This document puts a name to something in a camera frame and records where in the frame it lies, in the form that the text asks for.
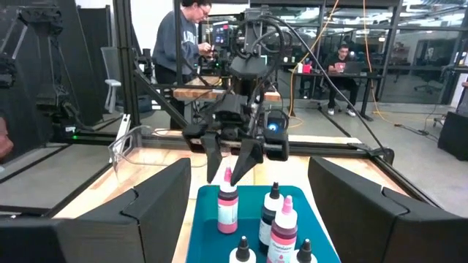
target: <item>desk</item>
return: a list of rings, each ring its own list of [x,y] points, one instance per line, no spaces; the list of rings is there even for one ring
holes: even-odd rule
[[[203,77],[208,83],[211,85],[215,84],[218,82],[219,77],[212,77],[212,76],[207,76]],[[204,86],[204,84],[198,79],[194,79],[190,82],[187,83],[187,85],[201,85]],[[193,102],[194,100],[199,101],[199,102],[210,102],[216,99],[218,95],[220,95],[224,90],[219,89],[219,90],[211,90],[209,91],[208,89],[197,89],[197,88],[182,88],[182,87],[177,87],[174,89],[174,98],[176,98],[179,101],[182,102],[188,102],[185,104],[184,108],[184,116],[185,119],[191,123],[192,122],[192,117],[193,117]],[[265,94],[265,100],[267,102],[280,102],[281,101],[281,95],[278,92],[267,92]]]
[[[180,136],[180,132],[169,131],[166,135]],[[323,143],[359,143],[355,138],[346,137],[315,137],[315,136],[290,136],[290,141],[296,142],[323,142]],[[164,150],[164,149],[142,149],[139,152],[140,156],[152,155],[161,156],[166,164],[173,163],[175,160],[182,157],[190,157],[192,163],[200,163],[205,161],[204,154],[191,153],[185,150]],[[235,157],[231,156],[231,161],[235,161]],[[363,176],[375,183],[386,186],[394,191],[406,194],[400,187],[398,187],[390,178],[388,178],[378,167],[367,159],[338,159],[327,158],[327,160],[338,164],[350,171]],[[318,213],[317,206],[314,202],[312,190],[309,187],[309,180],[307,178],[309,158],[302,156],[291,156],[288,161],[270,161],[265,159],[264,164],[259,164],[251,169],[239,182],[240,185],[271,185],[274,181],[278,181],[280,185],[291,185],[301,188],[306,195],[306,198],[311,205],[312,210],[317,215],[322,228],[326,231],[325,225]],[[223,160],[220,169],[224,170],[226,161]],[[119,168],[119,177],[122,184],[116,184],[116,175],[113,169],[109,169],[94,183],[92,183],[85,191],[72,200],[63,210],[58,212],[54,218],[76,218],[84,213],[104,204],[114,197],[124,193],[131,187],[143,182],[151,177],[156,172],[164,169],[164,167],[140,167],[140,169],[126,169]],[[215,178],[214,182],[219,182],[220,177]],[[199,168],[192,168],[192,184],[191,193],[206,184],[206,166]],[[177,247],[175,249],[173,262],[185,262],[186,253],[189,247],[190,233],[192,230],[192,221],[195,212],[196,196],[191,194],[186,208],[184,223],[181,227]]]
[[[290,73],[293,75],[292,76],[292,86],[295,88],[296,84],[296,77],[323,77],[322,73],[316,73],[316,72],[311,72],[311,73],[298,73],[294,69],[289,69]],[[373,121],[371,117],[369,117],[366,114],[367,110],[367,102],[369,101],[369,94],[371,92],[371,81],[372,80],[379,80],[382,78],[382,75],[346,75],[346,74],[329,74],[329,77],[348,77],[348,78],[353,78],[353,79],[367,79],[367,84],[366,84],[366,90],[364,91],[364,98],[363,98],[363,105],[361,107],[361,116],[366,119],[367,121]],[[290,100],[290,108],[294,109],[294,97],[295,97],[295,92],[292,93],[292,99]]]

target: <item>wooden tabletop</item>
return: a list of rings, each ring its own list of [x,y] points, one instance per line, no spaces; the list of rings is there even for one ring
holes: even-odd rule
[[[213,76],[204,76],[203,77],[206,82],[208,82],[210,85],[214,85],[215,83],[219,82],[219,77],[213,77]],[[199,86],[204,86],[204,84],[201,82],[200,79],[196,78],[190,82],[187,83],[187,85],[199,85]],[[215,99],[218,95],[220,95],[223,90],[219,91],[213,91],[213,92],[208,92],[207,90],[202,90],[202,89],[195,89],[195,88],[175,88],[174,89],[174,98],[180,99],[180,100],[190,100],[190,99]],[[279,95],[278,92],[267,92],[265,94],[265,100],[268,102],[280,102],[281,101],[281,96]]]
[[[171,131],[166,135],[180,136],[180,132]],[[290,141],[359,143],[359,140],[355,138],[315,136],[290,136]],[[71,201],[55,216],[55,218],[77,218],[78,216],[81,216],[124,193],[131,187],[142,183],[158,171],[164,169],[165,165],[170,165],[180,158],[189,157],[192,160],[192,183],[190,186],[189,202],[184,217],[184,224],[181,228],[173,257],[173,262],[185,262],[186,253],[189,247],[190,233],[192,231],[197,191],[201,186],[206,185],[206,157],[203,154],[191,153],[186,150],[163,149],[139,149],[132,153],[132,155],[133,158],[146,159],[145,161],[157,160],[159,165],[135,165],[128,162],[120,163],[117,174],[113,169],[109,169],[82,194]],[[235,156],[228,156],[223,159],[213,184],[219,184],[222,180],[225,167],[227,165],[233,167],[236,159],[237,158]],[[327,158],[327,160],[363,176],[364,178],[374,181],[375,183],[402,194],[406,194],[369,160],[340,158]],[[320,217],[317,206],[315,205],[312,190],[309,187],[309,180],[307,178],[308,163],[309,157],[302,156],[291,156],[286,162],[270,161],[265,159],[263,164],[259,164],[255,168],[251,169],[239,182],[239,185],[269,186],[276,181],[283,186],[290,185],[302,188],[312,210],[317,215],[318,221],[328,236],[325,225]]]

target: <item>pole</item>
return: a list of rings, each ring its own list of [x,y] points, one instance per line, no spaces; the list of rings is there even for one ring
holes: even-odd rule
[[[175,68],[177,75],[177,84],[183,85],[182,81],[182,31],[181,31],[181,1],[174,0],[174,18],[175,18]]]
[[[131,127],[139,126],[140,111],[133,75],[134,57],[132,52],[132,8],[128,0],[113,0],[116,19],[118,63],[122,89],[124,91],[124,112],[131,116]]]

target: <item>white bottle cap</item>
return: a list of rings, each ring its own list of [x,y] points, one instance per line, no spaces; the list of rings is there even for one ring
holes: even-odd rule
[[[298,213],[293,209],[293,197],[287,196],[283,208],[275,216],[275,223],[284,229],[293,229],[298,223]]]

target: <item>bottle label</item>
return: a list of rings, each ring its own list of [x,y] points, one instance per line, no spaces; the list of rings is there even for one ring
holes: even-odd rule
[[[218,202],[218,222],[231,225],[237,222],[238,199]]]
[[[258,239],[265,245],[270,245],[271,236],[271,225],[265,223],[260,219],[260,231],[258,233]]]
[[[282,239],[271,233],[270,247],[268,248],[267,263],[288,263],[294,252],[295,239]]]

